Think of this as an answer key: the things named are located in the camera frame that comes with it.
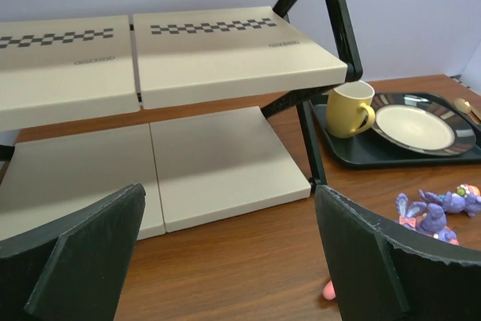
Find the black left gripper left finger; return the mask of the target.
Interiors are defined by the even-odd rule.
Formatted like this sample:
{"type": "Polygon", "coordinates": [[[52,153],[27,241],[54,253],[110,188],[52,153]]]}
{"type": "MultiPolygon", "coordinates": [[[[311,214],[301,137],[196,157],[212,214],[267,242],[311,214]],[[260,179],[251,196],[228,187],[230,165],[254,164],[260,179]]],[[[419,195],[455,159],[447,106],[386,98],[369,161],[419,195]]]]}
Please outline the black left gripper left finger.
{"type": "Polygon", "coordinates": [[[112,320],[146,206],[128,185],[1,242],[3,320],[112,320]]]}

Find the purple bunny holding cake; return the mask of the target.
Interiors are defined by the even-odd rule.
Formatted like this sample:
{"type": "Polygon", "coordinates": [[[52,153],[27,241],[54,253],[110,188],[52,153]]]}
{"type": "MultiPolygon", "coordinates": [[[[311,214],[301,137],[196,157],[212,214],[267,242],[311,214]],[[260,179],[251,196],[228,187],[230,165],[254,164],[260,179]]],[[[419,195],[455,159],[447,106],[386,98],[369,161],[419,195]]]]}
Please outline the purple bunny holding cake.
{"type": "Polygon", "coordinates": [[[445,194],[418,191],[422,200],[440,205],[446,213],[465,212],[474,217],[480,212],[480,189],[466,183],[460,184],[456,191],[445,194]]]}

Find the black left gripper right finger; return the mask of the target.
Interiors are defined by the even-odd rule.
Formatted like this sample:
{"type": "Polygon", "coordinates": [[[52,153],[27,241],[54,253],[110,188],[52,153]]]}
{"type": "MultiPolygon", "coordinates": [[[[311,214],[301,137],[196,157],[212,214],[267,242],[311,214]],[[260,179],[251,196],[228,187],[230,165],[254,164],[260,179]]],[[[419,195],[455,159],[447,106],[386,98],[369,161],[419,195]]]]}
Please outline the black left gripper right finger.
{"type": "Polygon", "coordinates": [[[480,252],[409,230],[330,186],[316,218],[343,320],[478,320],[480,252]]]}

